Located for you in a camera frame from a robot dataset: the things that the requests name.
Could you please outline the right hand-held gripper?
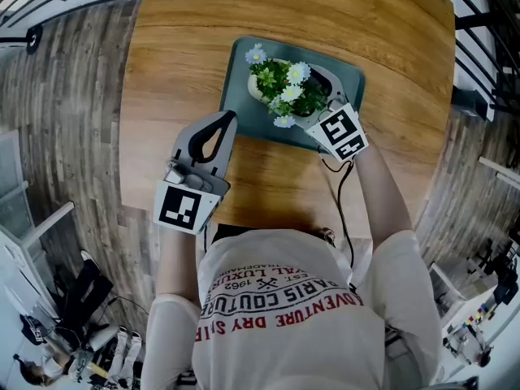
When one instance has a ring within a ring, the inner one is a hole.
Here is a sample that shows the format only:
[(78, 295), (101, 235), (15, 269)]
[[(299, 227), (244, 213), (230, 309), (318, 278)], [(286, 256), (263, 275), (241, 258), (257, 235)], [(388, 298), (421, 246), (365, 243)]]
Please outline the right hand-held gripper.
[(358, 113), (347, 101), (340, 79), (326, 68), (310, 64), (310, 83), (316, 84), (331, 104), (332, 110), (315, 111), (312, 115), (295, 116), (300, 128), (338, 162), (354, 158), (368, 146)]

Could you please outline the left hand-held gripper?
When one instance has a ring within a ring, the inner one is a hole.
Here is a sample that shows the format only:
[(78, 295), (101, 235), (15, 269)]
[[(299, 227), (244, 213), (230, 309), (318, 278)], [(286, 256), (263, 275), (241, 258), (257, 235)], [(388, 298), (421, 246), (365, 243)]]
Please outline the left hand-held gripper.
[[(220, 178), (226, 174), (237, 127), (235, 111), (220, 111), (180, 132), (172, 157), (187, 164), (204, 164), (210, 174), (171, 160), (155, 193), (154, 223), (193, 235), (203, 230), (230, 189)], [(204, 146), (213, 139), (213, 149), (205, 155)]]

